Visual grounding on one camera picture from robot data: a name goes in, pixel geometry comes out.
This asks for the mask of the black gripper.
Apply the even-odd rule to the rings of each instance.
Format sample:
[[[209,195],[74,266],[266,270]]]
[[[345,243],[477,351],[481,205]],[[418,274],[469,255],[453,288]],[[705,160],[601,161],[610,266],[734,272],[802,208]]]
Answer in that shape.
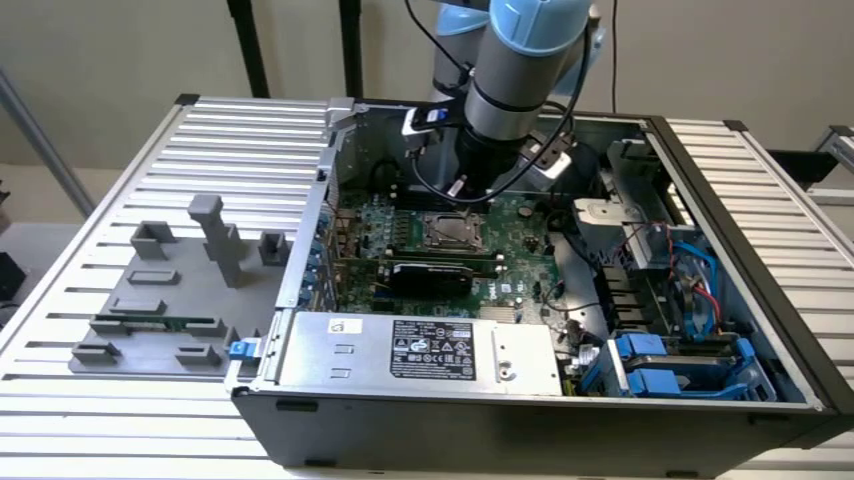
[[[461,202],[485,202],[503,193],[521,178],[517,164],[529,136],[495,140],[471,126],[461,129],[455,140],[457,179],[463,185],[457,194]]]

